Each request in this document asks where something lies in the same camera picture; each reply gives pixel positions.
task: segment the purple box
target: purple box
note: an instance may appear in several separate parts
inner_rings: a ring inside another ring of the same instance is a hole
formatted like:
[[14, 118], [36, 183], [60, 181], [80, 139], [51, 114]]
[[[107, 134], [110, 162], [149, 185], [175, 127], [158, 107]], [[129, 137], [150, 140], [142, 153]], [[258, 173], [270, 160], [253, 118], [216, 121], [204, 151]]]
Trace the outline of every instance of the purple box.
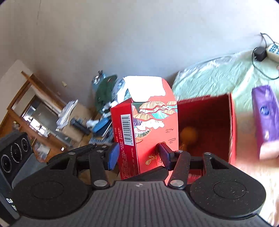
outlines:
[[252, 89], [253, 112], [260, 159], [279, 155], [279, 104], [269, 85]]

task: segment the barcode label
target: barcode label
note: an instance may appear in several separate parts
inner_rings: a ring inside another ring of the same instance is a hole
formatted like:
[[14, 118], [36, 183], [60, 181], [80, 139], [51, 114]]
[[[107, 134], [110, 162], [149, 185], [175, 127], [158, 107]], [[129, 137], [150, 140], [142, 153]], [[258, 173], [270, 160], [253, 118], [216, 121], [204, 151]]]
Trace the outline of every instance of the barcode label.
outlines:
[[131, 115], [130, 114], [121, 115], [121, 124], [122, 124], [122, 131], [124, 137], [124, 144], [134, 146]]

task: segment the white wall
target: white wall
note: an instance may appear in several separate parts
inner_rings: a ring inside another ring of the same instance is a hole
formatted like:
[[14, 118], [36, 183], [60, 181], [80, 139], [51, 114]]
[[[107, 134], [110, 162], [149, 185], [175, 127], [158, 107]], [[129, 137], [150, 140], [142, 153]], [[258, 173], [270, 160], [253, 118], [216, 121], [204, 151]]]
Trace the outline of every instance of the white wall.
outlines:
[[11, 1], [0, 6], [0, 78], [16, 60], [11, 38]]
[[88, 106], [98, 70], [171, 81], [191, 64], [260, 45], [260, 32], [279, 40], [275, 0], [8, 1], [17, 58], [63, 100]]
[[0, 122], [2, 122], [7, 113], [7, 107], [26, 82], [21, 71], [28, 75], [32, 74], [20, 60], [17, 60], [0, 79]]

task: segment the wooden furniture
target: wooden furniture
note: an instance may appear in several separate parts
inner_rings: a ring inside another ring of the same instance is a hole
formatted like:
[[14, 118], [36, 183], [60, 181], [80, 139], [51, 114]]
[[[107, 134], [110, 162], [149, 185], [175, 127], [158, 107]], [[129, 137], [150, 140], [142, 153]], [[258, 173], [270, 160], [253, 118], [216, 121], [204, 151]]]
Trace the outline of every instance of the wooden furniture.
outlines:
[[67, 146], [58, 140], [55, 136], [50, 135], [49, 137], [45, 137], [41, 135], [38, 131], [32, 129], [29, 125], [29, 122], [26, 121], [22, 116], [19, 116], [14, 111], [14, 105], [17, 105], [19, 101], [22, 99], [24, 94], [31, 87], [35, 90], [36, 95], [41, 99], [44, 99], [51, 105], [55, 110], [62, 110], [65, 106], [65, 103], [60, 100], [52, 91], [50, 91], [44, 84], [36, 78], [33, 74], [28, 76], [26, 73], [22, 72], [22, 75], [26, 78], [26, 83], [21, 87], [18, 93], [13, 98], [12, 102], [7, 108], [7, 114], [0, 124], [0, 137], [3, 137], [14, 130], [14, 124], [17, 123], [19, 125], [19, 131], [25, 131], [30, 138], [35, 138], [36, 141], [39, 141], [41, 144], [50, 148], [48, 157], [46, 161], [48, 161], [51, 157], [56, 154], [62, 153], [61, 148], [64, 147], [64, 151], [67, 151]]

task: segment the red gift box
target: red gift box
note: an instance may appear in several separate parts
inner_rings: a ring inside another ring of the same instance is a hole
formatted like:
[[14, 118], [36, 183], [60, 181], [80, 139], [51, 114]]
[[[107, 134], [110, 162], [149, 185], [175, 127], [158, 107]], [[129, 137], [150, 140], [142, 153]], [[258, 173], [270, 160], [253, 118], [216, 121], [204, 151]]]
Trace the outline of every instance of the red gift box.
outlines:
[[168, 83], [148, 76], [124, 80], [131, 98], [110, 110], [122, 180], [163, 165], [156, 144], [178, 150], [177, 102]]
[[[198, 141], [189, 145], [192, 156], [204, 152], [217, 155], [230, 164], [235, 164], [236, 118], [231, 94], [204, 96], [177, 102], [179, 133], [185, 127], [197, 130]], [[200, 175], [200, 171], [190, 171]]]

